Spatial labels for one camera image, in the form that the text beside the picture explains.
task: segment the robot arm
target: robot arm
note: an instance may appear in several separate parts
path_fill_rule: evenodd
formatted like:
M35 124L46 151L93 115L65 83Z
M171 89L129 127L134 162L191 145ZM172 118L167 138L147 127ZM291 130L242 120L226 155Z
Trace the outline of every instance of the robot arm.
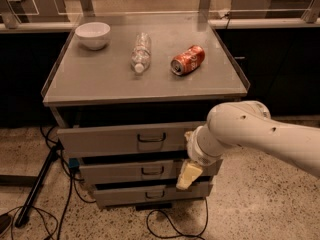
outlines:
M187 189L201 175L202 167L237 146L261 150L320 177L320 129L274 121L267 107L257 101L215 106L207 123L186 137L190 160L181 169L179 189Z

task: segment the black cable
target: black cable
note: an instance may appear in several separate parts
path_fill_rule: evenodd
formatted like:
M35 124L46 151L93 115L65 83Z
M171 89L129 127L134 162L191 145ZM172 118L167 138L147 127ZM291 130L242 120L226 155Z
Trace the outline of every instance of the black cable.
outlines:
M14 215L12 216L12 223L11 223L11 226L10 226L11 239L12 239L12 240L13 240L13 228L14 228L13 225L14 225L14 220L15 220L15 217L16 217L17 213L21 210L22 207L23 207L23 206L19 206L19 207L13 208L13 209L11 209L10 211L7 212L7 214L9 214L9 213L13 212L14 210L17 210L17 211L14 213ZM42 219L42 221L43 221L43 225L44 225L44 227L45 227L45 229L46 229L46 232L48 233L48 236L47 236L45 239L46 239L46 240L47 240L47 239L53 239L52 236L55 234L55 232L56 232L57 229L58 229L58 224L59 224L58 219L57 219L52 213L47 212L47 211L45 211L45 210L43 210L43 209L41 209L41 208L37 208L37 207L35 207L35 206L31 206L31 208L34 209L34 210L40 215L40 217L41 217L41 219ZM45 220L45 218L44 218L44 216L43 216L42 213L45 213L45 214L49 215L49 217L51 217L51 218L53 218L53 219L55 220L56 226L55 226L55 228L54 228L54 230L53 230L52 232L50 232L50 230L48 229L48 227L47 227L47 222L46 222L46 220Z
M73 181L73 186L74 186L74 190L75 190L76 193L77 193L77 196L81 199L81 201L83 201L83 202L85 202L85 203L87 203L87 204L94 204L94 203L96 203L95 200L93 200L93 201L88 201L88 200L85 200L85 199L80 195L80 193L79 193L79 191L78 191L78 189L77 189L77 186L76 186L76 181Z
M202 229L202 231L197 234L197 235L189 235L189 234L184 234L182 232L180 232L172 223L172 221L170 220L169 216L162 210L153 210L151 211L148 216L147 216L147 219L146 219L146 223L147 223L147 228L150 232L150 234L152 234L153 236L157 237L157 238L160 238L160 239L173 239L173 238L178 238L178 237L187 237L187 238L197 238L197 239L202 239L202 240L205 240L201 235L204 233L204 231L207 229L207 226L208 226L208 221L209 221L209 213L208 213L208 202L207 202L207 199L205 198L205 204L206 204L206 223L204 225L204 228ZM159 212L161 213L162 215L164 215L166 217L166 219L169 221L169 223L171 224L172 228L178 233L178 235L174 235L174 236L160 236L160 235L157 235L156 233L153 232L153 230L150 228L149 226L149 217L155 213L155 212Z
M228 11L225 15L223 15L222 17L220 17L220 20L222 20L223 18L228 18L230 15L230 11Z
M63 220L64 220L64 217L67 213L67 209L68 209L68 206L69 206L69 203L70 203L70 199L71 199L71 195L72 195L72 182L73 182L73 175L71 172L69 172L69 179L70 179L70 184L69 184L69 193L68 193L68 198L67 198L67 202L64 206L64 209L63 209L63 213L61 215L61 219L60 219L60 224L59 224L59 228L58 228L58 233L57 233L57 240L60 239L60 235L61 235L61 230L62 230L62 224L63 224Z
M230 23L230 20L231 20L231 14L230 14L230 11L226 14L226 17L228 17L228 22L227 22L227 25L226 25L226 29L228 29L228 27L229 27L229 23Z
M56 127L57 127L56 125L52 126L52 127L48 130L48 132L45 134L44 131L43 131L42 126L40 126L41 135L45 138L46 145L47 145L47 147L48 147L49 149L52 148L52 147L50 146L49 142L51 142L52 144L55 144L55 145L58 144L57 141L53 141L53 140L51 140L51 139L49 138L50 133L51 133L51 132L53 131L53 129L56 128Z
M63 151L60 150L60 162L61 162L61 166L62 166L62 169L64 170L65 174L67 174L67 176L70 178L70 177L73 177L73 179L75 181L84 181L84 179L79 179L79 178L76 178L74 175L71 175L70 174L70 171L69 171L69 164L67 163L67 161L64 159L63 157Z

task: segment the metal stand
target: metal stand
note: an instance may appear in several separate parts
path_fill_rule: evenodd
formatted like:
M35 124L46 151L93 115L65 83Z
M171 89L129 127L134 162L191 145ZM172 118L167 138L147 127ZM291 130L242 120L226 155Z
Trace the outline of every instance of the metal stand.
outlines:
M8 0L0 0L0 17L8 29L14 29L21 23L17 15L15 15Z
M83 16L95 16L92 0L80 0Z
M320 12L320 0L312 0L309 8L304 12L301 19L306 23L315 23Z
M209 18L209 10L210 10L211 0L200 0L199 1L199 12L204 17L206 23Z
M32 204L38 194L38 191L40 190L40 187L42 185L42 182L50 168L50 165L52 162L56 161L58 159L58 154L57 154L57 151L58 151L58 147L57 146L54 146L53 148L51 148L48 156L47 156L47 159L46 161L44 162L41 170L40 170L40 173L37 177L37 180L36 182L33 184L33 187L29 193L29 196L25 202L25 204L23 205L20 213L19 213L19 216L15 222L15 226L17 228L20 228L22 227L23 225L25 225L28 220L29 220L29 217L28 217L28 213L29 213L29 210L30 208L32 207Z

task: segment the white bowl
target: white bowl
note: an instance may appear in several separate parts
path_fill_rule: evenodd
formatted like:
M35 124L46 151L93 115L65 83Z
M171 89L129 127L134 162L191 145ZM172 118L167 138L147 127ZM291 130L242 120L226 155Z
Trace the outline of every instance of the white bowl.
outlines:
M110 26L102 22L90 22L76 28L80 43L90 50L100 50L110 43Z

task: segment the drawer front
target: drawer front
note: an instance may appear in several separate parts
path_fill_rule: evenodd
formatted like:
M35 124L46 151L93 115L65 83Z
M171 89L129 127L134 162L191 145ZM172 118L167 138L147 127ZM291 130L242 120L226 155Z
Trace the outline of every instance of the drawer front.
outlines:
M209 196L210 182L194 183L188 190L181 191L174 185L151 186L124 189L99 190L94 192L100 208L115 205L141 204L151 202L174 201Z
M204 122L60 129L69 157L107 156L184 150L184 133Z
M183 161L156 161L142 163L104 164L80 166L82 177L88 184L164 180L178 178ZM216 166L204 168L202 176L213 176Z

